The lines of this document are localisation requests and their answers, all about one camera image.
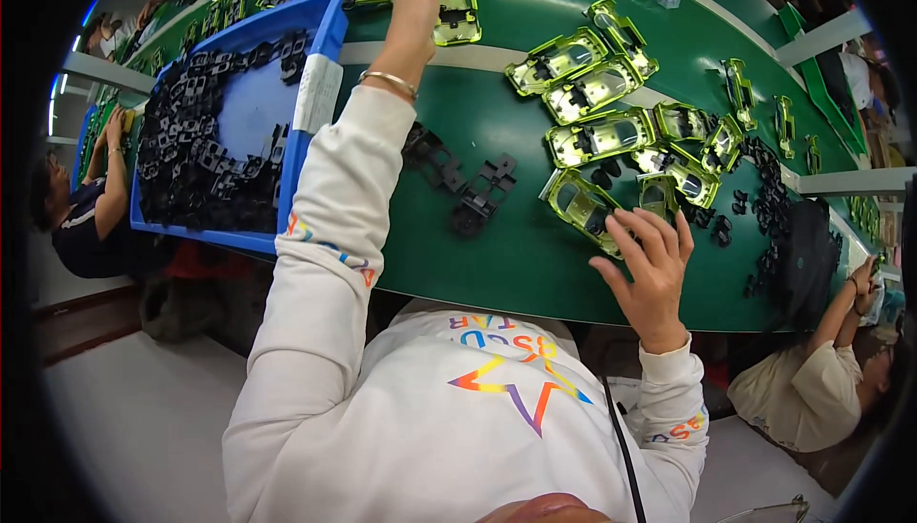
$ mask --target white sleeve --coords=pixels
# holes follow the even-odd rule
[[[383,271],[389,199],[414,109],[358,85],[338,122],[309,145],[248,378],[223,435],[227,508],[251,517],[287,438],[350,396],[370,290]]]
[[[691,353],[691,335],[682,348],[659,355],[644,352],[641,344],[640,363],[639,407],[646,434],[640,449],[673,512],[687,521],[707,456],[709,413],[701,388],[704,365]]]

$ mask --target beige shirt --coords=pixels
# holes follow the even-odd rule
[[[860,419],[855,387],[863,372],[850,346],[819,346],[808,360],[797,346],[774,353],[729,384],[736,413],[776,443],[796,451],[831,447]]]

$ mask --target white sweatshirt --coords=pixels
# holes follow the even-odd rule
[[[421,312],[363,348],[415,116],[358,85],[312,139],[223,437],[232,520],[470,523],[567,492],[635,521],[602,385],[547,331],[486,312]],[[704,372],[690,344],[640,349],[646,436],[625,437],[654,523],[689,519],[704,469]]]

